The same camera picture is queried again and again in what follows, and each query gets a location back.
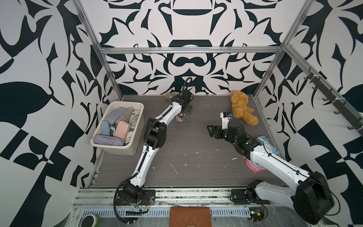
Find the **newspaper print case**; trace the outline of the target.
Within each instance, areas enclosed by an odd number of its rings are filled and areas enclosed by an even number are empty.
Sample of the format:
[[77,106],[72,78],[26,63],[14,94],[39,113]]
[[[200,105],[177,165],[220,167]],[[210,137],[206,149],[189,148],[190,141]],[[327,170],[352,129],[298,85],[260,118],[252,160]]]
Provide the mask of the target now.
[[185,114],[184,113],[179,113],[176,117],[175,120],[179,123],[183,122],[185,119]]

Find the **map print glasses case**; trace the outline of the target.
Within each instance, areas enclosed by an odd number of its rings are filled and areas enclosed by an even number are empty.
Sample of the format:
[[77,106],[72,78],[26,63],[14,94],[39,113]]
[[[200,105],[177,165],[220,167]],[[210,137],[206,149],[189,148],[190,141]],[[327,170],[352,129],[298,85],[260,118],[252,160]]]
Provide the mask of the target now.
[[140,109],[134,109],[132,114],[131,114],[131,117],[129,119],[129,124],[131,126],[131,128],[135,128],[136,124],[137,124],[137,121],[138,121],[138,118],[140,116],[140,112],[141,110]]

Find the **grey fabric case horizontal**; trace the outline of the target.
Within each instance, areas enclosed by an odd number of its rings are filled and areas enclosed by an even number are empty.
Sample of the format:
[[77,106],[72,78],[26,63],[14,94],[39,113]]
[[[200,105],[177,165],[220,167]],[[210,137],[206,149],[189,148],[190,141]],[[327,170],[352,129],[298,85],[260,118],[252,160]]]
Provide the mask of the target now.
[[133,107],[127,108],[121,116],[115,121],[115,124],[117,125],[120,121],[129,122],[132,116],[132,113],[134,112]]

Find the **pink case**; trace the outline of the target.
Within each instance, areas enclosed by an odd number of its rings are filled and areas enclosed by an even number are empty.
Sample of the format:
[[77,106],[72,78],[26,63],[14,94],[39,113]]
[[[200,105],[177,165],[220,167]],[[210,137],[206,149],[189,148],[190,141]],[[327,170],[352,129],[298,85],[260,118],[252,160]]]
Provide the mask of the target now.
[[124,141],[130,128],[131,126],[129,123],[120,121],[117,124],[115,132],[113,133],[113,137],[119,138]]

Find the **newspaper flag case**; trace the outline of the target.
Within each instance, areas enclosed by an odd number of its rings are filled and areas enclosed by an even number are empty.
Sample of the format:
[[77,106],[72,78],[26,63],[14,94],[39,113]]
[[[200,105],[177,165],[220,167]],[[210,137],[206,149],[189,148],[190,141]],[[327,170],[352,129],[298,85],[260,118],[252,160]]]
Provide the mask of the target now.
[[124,146],[128,145],[131,141],[131,137],[133,136],[133,133],[134,133],[134,129],[133,128],[130,128],[129,131],[128,131],[128,134],[124,140]]

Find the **cream plastic storage box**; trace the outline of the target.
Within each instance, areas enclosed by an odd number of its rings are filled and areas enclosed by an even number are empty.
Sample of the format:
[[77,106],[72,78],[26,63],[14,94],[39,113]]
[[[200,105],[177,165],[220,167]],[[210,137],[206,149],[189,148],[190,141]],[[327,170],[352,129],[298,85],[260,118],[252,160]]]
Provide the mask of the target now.
[[113,155],[133,156],[145,124],[144,105],[140,102],[112,102],[90,143]]

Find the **purple case horizontal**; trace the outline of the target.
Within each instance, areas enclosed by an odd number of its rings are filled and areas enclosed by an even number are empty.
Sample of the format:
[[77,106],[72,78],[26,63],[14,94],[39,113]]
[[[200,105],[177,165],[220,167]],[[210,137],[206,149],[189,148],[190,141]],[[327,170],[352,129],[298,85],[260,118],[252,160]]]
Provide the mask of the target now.
[[106,118],[105,121],[108,122],[109,125],[115,125],[116,120],[122,116],[122,114],[127,110],[125,107],[119,107],[113,110]]

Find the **light blue case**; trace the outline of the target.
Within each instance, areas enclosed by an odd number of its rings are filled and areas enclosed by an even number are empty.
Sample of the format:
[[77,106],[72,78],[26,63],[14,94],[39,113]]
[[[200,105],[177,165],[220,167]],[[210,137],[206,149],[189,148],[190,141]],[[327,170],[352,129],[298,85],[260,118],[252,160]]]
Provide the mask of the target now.
[[101,135],[110,136],[110,125],[107,121],[101,123]]

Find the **purple case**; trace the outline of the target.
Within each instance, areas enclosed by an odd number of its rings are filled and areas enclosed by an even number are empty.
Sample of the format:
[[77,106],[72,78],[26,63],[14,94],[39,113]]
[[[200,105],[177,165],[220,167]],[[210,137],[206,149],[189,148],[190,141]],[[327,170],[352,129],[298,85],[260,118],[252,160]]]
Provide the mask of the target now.
[[93,137],[93,143],[106,146],[123,146],[124,141],[117,137],[106,136],[102,134]]

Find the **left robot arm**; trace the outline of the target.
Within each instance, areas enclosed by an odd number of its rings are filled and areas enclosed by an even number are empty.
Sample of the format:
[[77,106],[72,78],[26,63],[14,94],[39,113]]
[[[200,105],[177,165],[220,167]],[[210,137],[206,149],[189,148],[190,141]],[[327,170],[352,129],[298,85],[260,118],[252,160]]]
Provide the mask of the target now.
[[165,111],[156,118],[148,119],[140,159],[133,175],[125,180],[120,187],[122,189],[121,194],[129,202],[140,202],[148,170],[155,155],[166,141],[169,123],[176,117],[187,112],[188,108],[191,107],[190,102],[193,98],[194,95],[189,90],[184,89],[177,95],[171,97],[170,105]]

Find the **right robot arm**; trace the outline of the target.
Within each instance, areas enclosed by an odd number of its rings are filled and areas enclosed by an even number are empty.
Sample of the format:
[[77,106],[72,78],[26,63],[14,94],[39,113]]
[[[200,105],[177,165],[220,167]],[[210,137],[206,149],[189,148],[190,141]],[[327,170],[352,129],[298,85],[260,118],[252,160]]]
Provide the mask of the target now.
[[262,139],[246,133],[239,120],[232,118],[221,126],[208,125],[207,130],[210,137],[232,144],[246,160],[256,162],[286,183],[282,187],[254,180],[247,185],[244,193],[231,194],[233,203],[278,203],[295,210],[304,221],[312,225],[318,224],[335,206],[333,193],[324,175],[319,172],[310,173],[273,154]]

